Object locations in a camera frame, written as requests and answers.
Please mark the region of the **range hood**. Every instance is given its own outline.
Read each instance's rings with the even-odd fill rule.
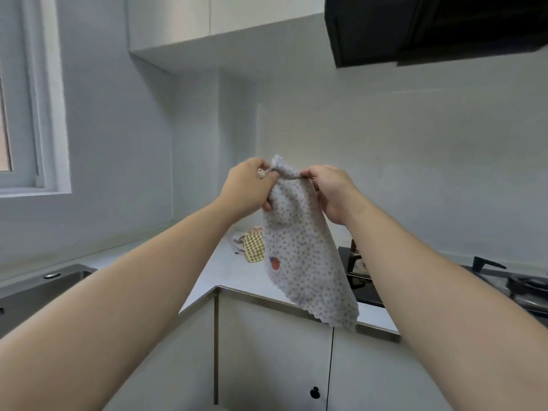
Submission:
[[[548,44],[548,0],[325,0],[337,67],[514,54]]]

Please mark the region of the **cabinet door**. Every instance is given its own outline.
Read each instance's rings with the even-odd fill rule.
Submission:
[[[128,0],[129,50],[209,35],[209,0]]]
[[[335,331],[329,411],[451,411],[411,349]]]
[[[105,410],[208,410],[213,406],[213,360],[211,300],[156,346]]]
[[[211,34],[324,12],[325,0],[211,0]]]
[[[333,330],[221,295],[219,404],[239,411],[325,411]],[[318,388],[319,398],[310,391]]]

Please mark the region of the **hand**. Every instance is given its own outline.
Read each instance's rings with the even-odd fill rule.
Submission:
[[[345,224],[345,217],[352,203],[363,195],[344,170],[330,165],[313,165],[301,174],[312,179],[318,194],[319,205],[327,219],[339,225]]]
[[[253,157],[230,169],[217,199],[233,214],[234,222],[252,214],[261,206],[265,211],[272,210],[266,199],[278,181],[279,173],[270,172],[263,179],[258,173],[259,169],[265,170],[268,167],[262,158]]]

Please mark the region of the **person's left hand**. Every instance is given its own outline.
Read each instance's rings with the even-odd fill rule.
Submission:
[[[261,206],[265,211],[272,210],[266,199],[278,181],[279,173],[270,172],[262,179],[258,173],[259,169],[266,170],[268,167],[262,158],[252,157],[230,169],[218,200],[233,212],[235,222]]]

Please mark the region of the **gas stove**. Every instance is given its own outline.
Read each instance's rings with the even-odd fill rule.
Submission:
[[[369,273],[366,269],[355,268],[356,261],[360,260],[361,256],[356,254],[354,242],[351,248],[339,247],[339,255],[356,300],[360,303],[384,307]],[[492,285],[548,327],[548,278],[485,269],[483,268],[485,265],[506,269],[504,265],[480,257],[474,257],[471,266],[462,265],[462,267]]]

